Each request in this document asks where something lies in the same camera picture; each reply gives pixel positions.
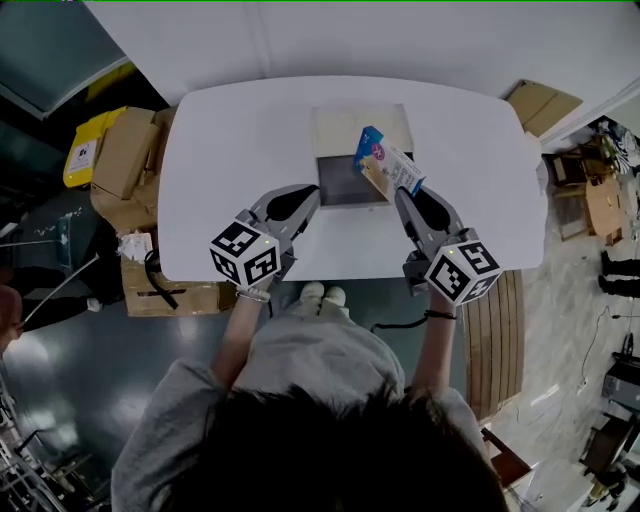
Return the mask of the cardboard sheet against wall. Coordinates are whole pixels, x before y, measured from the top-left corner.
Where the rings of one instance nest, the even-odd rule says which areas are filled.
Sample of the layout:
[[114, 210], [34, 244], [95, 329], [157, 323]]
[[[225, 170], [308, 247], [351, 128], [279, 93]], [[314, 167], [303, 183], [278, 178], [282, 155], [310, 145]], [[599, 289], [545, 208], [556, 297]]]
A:
[[540, 138], [578, 109], [583, 100], [558, 89], [521, 80], [506, 98], [525, 133]]

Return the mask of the wooden chair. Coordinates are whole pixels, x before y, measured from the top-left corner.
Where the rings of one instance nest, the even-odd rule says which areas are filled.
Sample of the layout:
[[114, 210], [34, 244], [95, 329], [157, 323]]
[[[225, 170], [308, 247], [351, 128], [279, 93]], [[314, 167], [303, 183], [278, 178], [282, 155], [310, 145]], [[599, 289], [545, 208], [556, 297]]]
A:
[[552, 197], [563, 242], [595, 235], [586, 198], [589, 184], [586, 156], [586, 145], [580, 144], [548, 159], [554, 178]]

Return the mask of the yellow bin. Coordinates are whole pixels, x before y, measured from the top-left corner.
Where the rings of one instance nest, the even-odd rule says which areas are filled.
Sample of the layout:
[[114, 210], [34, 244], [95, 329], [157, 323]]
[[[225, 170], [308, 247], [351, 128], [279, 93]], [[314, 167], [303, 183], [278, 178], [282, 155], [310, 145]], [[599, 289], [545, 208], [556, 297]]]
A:
[[104, 112], [76, 128], [76, 134], [69, 151], [64, 171], [63, 183], [67, 188], [90, 184], [102, 140], [109, 128], [127, 107]]

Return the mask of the white paper labels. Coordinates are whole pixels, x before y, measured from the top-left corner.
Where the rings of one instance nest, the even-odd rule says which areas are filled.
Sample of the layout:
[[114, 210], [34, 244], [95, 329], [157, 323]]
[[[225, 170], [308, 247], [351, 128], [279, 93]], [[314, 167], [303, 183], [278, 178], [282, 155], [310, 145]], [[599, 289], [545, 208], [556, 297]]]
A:
[[142, 264], [149, 252], [153, 251], [152, 235], [136, 231], [119, 237], [118, 254]]

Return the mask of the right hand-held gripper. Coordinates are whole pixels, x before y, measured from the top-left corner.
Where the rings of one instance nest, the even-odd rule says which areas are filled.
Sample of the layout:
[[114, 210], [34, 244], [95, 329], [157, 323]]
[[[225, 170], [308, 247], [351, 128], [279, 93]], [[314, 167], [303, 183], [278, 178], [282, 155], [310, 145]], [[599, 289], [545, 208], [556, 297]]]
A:
[[[412, 195], [400, 187], [395, 192], [395, 207], [407, 237], [417, 249], [403, 265], [412, 295], [432, 289], [452, 305], [460, 306], [483, 297], [502, 274], [502, 267], [475, 230], [463, 229], [454, 207], [434, 190], [424, 187], [422, 197], [421, 191]], [[426, 222], [435, 231], [461, 231], [427, 254]]]

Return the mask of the brown wooden stool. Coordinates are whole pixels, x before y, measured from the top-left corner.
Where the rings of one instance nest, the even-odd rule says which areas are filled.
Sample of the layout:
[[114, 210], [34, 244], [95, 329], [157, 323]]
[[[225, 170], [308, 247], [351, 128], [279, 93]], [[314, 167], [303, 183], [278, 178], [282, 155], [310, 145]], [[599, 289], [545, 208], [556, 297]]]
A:
[[508, 447], [487, 426], [481, 428], [483, 442], [493, 469], [504, 488], [530, 484], [534, 469]]

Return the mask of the grey cardboard box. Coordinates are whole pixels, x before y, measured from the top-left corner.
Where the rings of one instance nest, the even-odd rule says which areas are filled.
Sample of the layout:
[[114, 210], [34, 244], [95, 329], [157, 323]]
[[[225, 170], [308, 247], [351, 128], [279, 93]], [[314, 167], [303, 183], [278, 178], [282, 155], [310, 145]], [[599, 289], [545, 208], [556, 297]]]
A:
[[364, 207], [386, 202], [354, 167], [357, 146], [367, 126], [378, 129], [408, 157], [413, 156], [413, 139], [401, 104], [326, 105], [312, 109], [312, 146], [323, 207]]

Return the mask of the flattened cardboard sheet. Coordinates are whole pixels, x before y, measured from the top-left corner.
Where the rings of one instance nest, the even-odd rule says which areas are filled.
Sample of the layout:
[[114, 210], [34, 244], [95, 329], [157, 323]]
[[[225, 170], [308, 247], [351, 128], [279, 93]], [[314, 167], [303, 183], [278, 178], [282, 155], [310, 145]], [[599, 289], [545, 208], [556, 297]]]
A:
[[128, 107], [107, 129], [93, 172], [92, 184], [126, 200], [145, 166], [157, 138], [155, 112]]

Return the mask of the person's grey clothing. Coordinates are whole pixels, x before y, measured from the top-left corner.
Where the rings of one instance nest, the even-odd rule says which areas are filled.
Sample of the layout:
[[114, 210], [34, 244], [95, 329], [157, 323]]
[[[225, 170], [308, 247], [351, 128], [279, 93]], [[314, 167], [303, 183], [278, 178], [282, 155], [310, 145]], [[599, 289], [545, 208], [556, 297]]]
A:
[[113, 512], [507, 512], [450, 387], [407, 385], [334, 306], [254, 336], [232, 384], [174, 362], [114, 465]]

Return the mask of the black trash bag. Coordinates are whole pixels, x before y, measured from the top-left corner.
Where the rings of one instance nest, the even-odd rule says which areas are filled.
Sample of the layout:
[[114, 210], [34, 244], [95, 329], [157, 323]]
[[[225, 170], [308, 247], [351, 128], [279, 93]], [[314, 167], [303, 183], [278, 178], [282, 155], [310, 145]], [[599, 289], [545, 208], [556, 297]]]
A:
[[104, 306], [121, 302], [124, 290], [118, 239], [114, 228], [101, 217], [91, 223], [81, 224], [72, 235], [75, 269], [87, 264], [95, 256], [98, 259], [82, 270], [76, 280]]

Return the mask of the small wooden table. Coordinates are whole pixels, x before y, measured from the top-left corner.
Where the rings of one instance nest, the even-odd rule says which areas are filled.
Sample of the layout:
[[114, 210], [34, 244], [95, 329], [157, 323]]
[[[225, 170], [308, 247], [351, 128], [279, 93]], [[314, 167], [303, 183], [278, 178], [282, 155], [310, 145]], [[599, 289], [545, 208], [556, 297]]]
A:
[[604, 240], [612, 247], [623, 239], [621, 189], [610, 175], [600, 181], [589, 181], [585, 189], [585, 205], [590, 236]]

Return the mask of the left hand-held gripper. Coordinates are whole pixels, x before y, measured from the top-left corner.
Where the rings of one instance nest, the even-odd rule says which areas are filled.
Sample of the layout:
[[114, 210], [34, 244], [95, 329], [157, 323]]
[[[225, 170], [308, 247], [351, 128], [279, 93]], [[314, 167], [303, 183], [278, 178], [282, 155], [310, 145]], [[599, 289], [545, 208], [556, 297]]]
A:
[[212, 223], [208, 248], [218, 274], [242, 288], [267, 278], [282, 281], [296, 262], [294, 240], [306, 229], [318, 200], [318, 186], [289, 185]]

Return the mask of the wooden slatted board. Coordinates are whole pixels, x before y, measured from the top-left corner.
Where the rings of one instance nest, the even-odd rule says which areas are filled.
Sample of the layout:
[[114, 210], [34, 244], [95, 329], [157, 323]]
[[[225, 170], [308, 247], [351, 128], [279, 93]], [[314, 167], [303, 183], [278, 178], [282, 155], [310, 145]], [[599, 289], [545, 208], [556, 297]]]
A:
[[525, 311], [520, 270], [504, 272], [483, 297], [461, 307], [466, 399], [477, 420], [491, 419], [523, 385]]

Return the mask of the person's left forearm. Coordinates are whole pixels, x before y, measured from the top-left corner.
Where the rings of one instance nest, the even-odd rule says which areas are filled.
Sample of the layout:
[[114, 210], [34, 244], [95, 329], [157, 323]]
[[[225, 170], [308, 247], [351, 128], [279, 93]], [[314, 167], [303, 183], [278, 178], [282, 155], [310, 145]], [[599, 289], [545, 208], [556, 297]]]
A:
[[231, 312], [222, 341], [213, 358], [211, 371], [219, 383], [231, 389], [244, 368], [260, 312], [270, 300], [270, 281], [237, 291], [237, 301]]

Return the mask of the blue and white carton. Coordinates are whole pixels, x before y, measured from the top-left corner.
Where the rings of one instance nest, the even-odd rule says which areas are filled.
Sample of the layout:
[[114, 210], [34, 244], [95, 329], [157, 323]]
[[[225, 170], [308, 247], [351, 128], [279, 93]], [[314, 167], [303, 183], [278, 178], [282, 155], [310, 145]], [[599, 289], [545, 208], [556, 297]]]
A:
[[415, 196], [425, 177], [407, 154], [373, 126], [362, 130], [354, 166], [390, 203], [395, 202], [399, 188]]

